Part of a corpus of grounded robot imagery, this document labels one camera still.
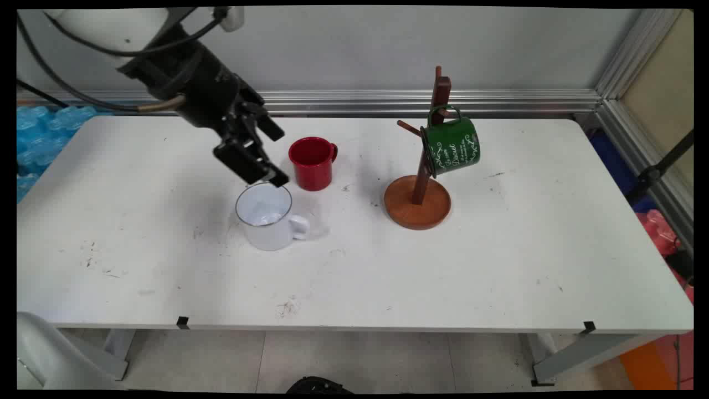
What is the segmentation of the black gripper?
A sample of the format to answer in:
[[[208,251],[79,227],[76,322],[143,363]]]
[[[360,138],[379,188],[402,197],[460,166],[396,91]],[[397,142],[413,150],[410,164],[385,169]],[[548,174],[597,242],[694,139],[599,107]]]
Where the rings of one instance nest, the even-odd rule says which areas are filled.
[[[281,187],[290,181],[271,162],[258,136],[258,130],[272,141],[285,135],[269,116],[263,97],[202,43],[188,43],[140,58],[138,79],[159,100],[184,96],[177,114],[197,128],[219,134],[221,142],[213,149],[215,158],[244,182]],[[226,117],[236,101],[238,117]]]

